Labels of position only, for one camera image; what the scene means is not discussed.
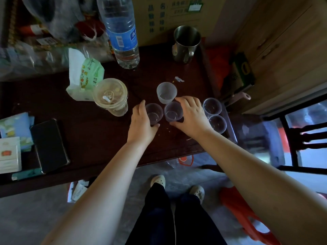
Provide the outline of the black wooden chair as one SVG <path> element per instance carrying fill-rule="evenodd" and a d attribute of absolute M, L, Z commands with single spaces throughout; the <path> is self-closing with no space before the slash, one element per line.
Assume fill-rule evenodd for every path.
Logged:
<path fill-rule="evenodd" d="M 327 93 L 263 120 L 277 121 L 283 155 L 290 156 L 291 164 L 278 162 L 277 169 L 327 176 Z"/>

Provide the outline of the green yellow carton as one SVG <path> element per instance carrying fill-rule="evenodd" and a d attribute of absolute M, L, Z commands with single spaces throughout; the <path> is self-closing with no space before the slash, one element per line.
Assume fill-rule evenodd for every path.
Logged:
<path fill-rule="evenodd" d="M 222 96 L 245 92 L 254 86 L 256 78 L 244 52 L 234 54 L 229 61 L 229 73 L 223 79 Z"/>

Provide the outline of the clear water bottle blue label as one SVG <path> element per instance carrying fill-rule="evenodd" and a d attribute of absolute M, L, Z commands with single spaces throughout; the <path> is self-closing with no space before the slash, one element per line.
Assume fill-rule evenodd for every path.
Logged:
<path fill-rule="evenodd" d="M 117 63 L 124 69 L 140 62 L 132 0 L 96 0 Z"/>

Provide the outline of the person's left beige shoe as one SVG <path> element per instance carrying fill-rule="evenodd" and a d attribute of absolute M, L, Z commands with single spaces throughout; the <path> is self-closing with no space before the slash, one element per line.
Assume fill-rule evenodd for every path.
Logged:
<path fill-rule="evenodd" d="M 154 185 L 161 185 L 164 189 L 166 189 L 166 179 L 163 175 L 154 176 L 150 182 L 150 188 Z"/>

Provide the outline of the person's right leg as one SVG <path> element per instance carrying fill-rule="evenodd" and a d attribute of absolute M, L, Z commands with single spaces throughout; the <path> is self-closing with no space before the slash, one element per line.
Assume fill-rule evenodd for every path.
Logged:
<path fill-rule="evenodd" d="M 197 196 L 182 194 L 175 209 L 176 245 L 227 245 Z"/>

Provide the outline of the small clear plastic cup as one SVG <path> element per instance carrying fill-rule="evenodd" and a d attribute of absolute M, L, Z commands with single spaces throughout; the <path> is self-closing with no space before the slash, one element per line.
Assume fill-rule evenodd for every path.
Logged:
<path fill-rule="evenodd" d="M 219 134 L 223 134 L 227 129 L 226 120 L 220 115 L 213 115 L 208 118 L 211 127 L 218 132 Z"/>
<path fill-rule="evenodd" d="M 162 107 L 156 103 L 149 103 L 145 105 L 145 109 L 151 126 L 157 124 L 164 115 Z"/>
<path fill-rule="evenodd" d="M 179 102 L 170 102 L 164 107 L 164 115 L 167 122 L 179 121 L 183 117 L 182 106 Z"/>
<path fill-rule="evenodd" d="M 222 104 L 216 98 L 207 98 L 203 102 L 203 109 L 206 117 L 219 115 L 222 111 Z"/>

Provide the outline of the person's left forearm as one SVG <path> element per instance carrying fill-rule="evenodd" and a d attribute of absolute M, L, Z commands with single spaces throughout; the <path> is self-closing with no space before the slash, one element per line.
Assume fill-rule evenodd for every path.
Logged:
<path fill-rule="evenodd" d="M 128 141 L 41 245 L 110 245 L 147 140 Z"/>

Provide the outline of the person's left leg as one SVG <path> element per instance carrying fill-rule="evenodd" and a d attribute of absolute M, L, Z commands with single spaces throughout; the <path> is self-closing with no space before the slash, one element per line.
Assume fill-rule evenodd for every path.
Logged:
<path fill-rule="evenodd" d="M 154 183 L 125 245 L 175 245 L 174 218 L 163 185 Z"/>

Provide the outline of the red plastic stool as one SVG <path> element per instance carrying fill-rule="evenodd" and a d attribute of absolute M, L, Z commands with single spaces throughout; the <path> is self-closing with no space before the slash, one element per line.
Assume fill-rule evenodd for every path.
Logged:
<path fill-rule="evenodd" d="M 236 187 L 223 187 L 219 192 L 221 203 L 227 207 L 241 224 L 243 231 L 255 241 L 260 241 L 265 245 L 282 245 L 280 241 L 269 231 L 263 233 L 258 231 L 250 221 L 250 218 L 263 223 L 254 213 L 247 202 L 243 199 Z"/>

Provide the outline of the brown cardboard box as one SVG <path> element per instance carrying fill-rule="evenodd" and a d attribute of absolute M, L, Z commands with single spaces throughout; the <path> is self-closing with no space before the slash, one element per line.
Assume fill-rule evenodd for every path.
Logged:
<path fill-rule="evenodd" d="M 132 0 L 138 46 L 173 40 L 182 25 L 194 27 L 202 37 L 209 36 L 226 0 Z"/>

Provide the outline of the white paper on floor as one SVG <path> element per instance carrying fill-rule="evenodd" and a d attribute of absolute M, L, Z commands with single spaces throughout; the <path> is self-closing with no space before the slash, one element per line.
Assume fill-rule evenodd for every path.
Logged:
<path fill-rule="evenodd" d="M 89 181 L 79 180 L 69 184 L 67 202 L 75 203 L 88 189 Z"/>

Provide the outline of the person's right hand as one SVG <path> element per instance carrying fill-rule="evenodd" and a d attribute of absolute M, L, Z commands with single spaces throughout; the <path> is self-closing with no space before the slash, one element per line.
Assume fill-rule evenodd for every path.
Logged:
<path fill-rule="evenodd" d="M 190 108 L 186 96 L 176 97 L 175 100 L 179 102 L 183 110 L 184 128 L 178 128 L 190 138 L 199 141 L 205 133 L 212 131 L 212 127 L 206 117 L 201 102 L 197 99 L 196 109 Z"/>

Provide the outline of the orange plastic bag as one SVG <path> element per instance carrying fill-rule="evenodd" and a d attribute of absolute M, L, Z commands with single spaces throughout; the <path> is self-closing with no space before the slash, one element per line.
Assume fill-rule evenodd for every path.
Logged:
<path fill-rule="evenodd" d="M 231 59 L 231 48 L 226 45 L 219 45 L 206 48 L 211 69 L 215 74 L 216 82 L 219 87 L 223 86 L 224 79 L 231 71 L 229 63 Z"/>

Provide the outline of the stainless steel mug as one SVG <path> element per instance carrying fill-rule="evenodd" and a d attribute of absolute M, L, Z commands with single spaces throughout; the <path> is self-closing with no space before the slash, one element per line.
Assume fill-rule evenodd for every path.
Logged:
<path fill-rule="evenodd" d="M 175 62 L 188 64 L 201 42 L 201 34 L 194 27 L 181 25 L 174 30 L 172 54 Z"/>

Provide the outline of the person's right beige shoe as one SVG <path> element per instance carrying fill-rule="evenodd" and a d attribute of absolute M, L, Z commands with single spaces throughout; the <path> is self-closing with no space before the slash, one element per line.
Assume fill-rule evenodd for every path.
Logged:
<path fill-rule="evenodd" d="M 189 191 L 189 194 L 197 196 L 200 201 L 200 204 L 202 205 L 202 202 L 205 197 L 205 190 L 203 189 L 202 186 L 200 186 L 200 185 L 192 186 Z"/>

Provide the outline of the clear plastic bags pile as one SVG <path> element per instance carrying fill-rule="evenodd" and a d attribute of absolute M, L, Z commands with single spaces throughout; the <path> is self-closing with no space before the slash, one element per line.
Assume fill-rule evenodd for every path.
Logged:
<path fill-rule="evenodd" d="M 0 0 L 0 82 L 66 71 L 69 48 L 115 60 L 96 0 Z"/>

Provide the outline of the person's beige shoe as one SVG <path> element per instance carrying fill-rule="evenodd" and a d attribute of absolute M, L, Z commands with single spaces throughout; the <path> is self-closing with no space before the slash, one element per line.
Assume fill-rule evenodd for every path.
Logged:
<path fill-rule="evenodd" d="M 150 182 L 150 188 L 154 185 L 161 185 L 164 189 L 166 189 L 166 179 L 163 175 L 154 176 Z"/>
<path fill-rule="evenodd" d="M 189 191 L 189 194 L 197 196 L 200 201 L 200 204 L 202 205 L 202 202 L 205 197 L 205 190 L 203 189 L 202 186 L 200 186 L 200 185 L 192 186 Z"/>

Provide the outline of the teal flat case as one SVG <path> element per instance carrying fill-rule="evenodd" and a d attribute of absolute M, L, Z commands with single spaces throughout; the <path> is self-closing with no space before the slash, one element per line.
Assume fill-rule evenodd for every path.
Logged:
<path fill-rule="evenodd" d="M 35 169 L 28 169 L 28 170 L 22 170 L 19 172 L 15 172 L 11 175 L 12 181 L 20 181 L 28 178 L 33 178 L 37 176 L 43 175 L 41 168 L 35 168 Z"/>

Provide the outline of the blue translucent plastic bag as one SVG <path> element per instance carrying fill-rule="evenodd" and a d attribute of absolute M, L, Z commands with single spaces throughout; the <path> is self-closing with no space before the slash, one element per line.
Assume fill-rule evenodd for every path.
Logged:
<path fill-rule="evenodd" d="M 275 168 L 286 165 L 276 122 L 245 119 L 233 127 L 241 148 Z"/>

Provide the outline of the wooden cabinet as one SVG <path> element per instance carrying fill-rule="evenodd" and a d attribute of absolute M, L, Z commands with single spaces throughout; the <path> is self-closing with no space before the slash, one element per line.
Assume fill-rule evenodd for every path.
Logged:
<path fill-rule="evenodd" d="M 233 42 L 256 79 L 233 114 L 270 115 L 327 89 L 327 0 L 257 0 Z"/>

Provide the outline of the person's leg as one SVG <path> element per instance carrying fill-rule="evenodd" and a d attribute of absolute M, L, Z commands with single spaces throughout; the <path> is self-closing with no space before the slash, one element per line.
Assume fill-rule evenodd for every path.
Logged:
<path fill-rule="evenodd" d="M 182 194 L 175 209 L 176 245 L 227 245 L 197 196 Z"/>
<path fill-rule="evenodd" d="M 125 245 L 175 245 L 174 218 L 163 185 L 154 183 Z"/>

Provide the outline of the person's right forearm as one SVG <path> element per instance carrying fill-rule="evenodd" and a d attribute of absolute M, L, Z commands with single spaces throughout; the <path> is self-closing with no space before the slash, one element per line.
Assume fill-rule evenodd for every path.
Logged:
<path fill-rule="evenodd" d="M 327 245 L 327 200 L 212 129 L 196 141 L 282 245 Z"/>

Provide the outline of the white cigarette box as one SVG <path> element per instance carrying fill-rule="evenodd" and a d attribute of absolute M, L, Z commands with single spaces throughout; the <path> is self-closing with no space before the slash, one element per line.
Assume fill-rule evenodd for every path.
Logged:
<path fill-rule="evenodd" d="M 0 174 L 22 170 L 19 137 L 0 138 Z"/>

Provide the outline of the lidded plastic drink cup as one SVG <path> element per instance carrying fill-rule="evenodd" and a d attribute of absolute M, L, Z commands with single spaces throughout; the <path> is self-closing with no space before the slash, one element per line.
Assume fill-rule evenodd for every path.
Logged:
<path fill-rule="evenodd" d="M 124 116 L 128 111 L 128 89 L 116 78 L 106 78 L 97 83 L 92 96 L 99 107 L 116 117 Z"/>

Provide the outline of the blue paper packet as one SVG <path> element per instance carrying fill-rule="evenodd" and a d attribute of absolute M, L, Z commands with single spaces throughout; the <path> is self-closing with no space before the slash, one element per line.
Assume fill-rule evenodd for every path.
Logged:
<path fill-rule="evenodd" d="M 0 119 L 1 138 L 19 137 L 21 152 L 30 152 L 34 145 L 30 131 L 34 120 L 27 112 Z"/>

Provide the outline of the green white tissue pack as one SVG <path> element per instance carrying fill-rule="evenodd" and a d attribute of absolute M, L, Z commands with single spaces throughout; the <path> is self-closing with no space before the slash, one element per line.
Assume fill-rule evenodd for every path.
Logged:
<path fill-rule="evenodd" d="M 94 58 L 86 58 L 77 49 L 68 49 L 69 86 L 68 95 L 75 101 L 93 102 L 93 88 L 104 78 L 104 68 Z"/>

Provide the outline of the small frosted white plastic cup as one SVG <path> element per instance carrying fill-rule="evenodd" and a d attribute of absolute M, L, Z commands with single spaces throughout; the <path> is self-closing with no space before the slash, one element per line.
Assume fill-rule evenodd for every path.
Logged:
<path fill-rule="evenodd" d="M 177 88 L 173 83 L 163 82 L 157 87 L 157 97 L 160 103 L 168 104 L 177 96 Z"/>

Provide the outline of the black smartphone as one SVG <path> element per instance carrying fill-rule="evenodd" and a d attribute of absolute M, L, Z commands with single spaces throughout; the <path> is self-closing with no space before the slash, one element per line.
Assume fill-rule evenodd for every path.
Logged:
<path fill-rule="evenodd" d="M 35 124 L 31 126 L 30 132 L 43 174 L 70 164 L 56 119 Z"/>

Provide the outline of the person's left hand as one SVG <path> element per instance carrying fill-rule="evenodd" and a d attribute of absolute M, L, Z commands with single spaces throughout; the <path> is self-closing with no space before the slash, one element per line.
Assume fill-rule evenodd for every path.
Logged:
<path fill-rule="evenodd" d="M 131 116 L 127 143 L 134 143 L 147 148 L 156 134 L 150 134 L 151 125 L 145 109 L 145 100 L 142 100 L 138 105 L 140 116 L 137 120 L 132 120 Z"/>

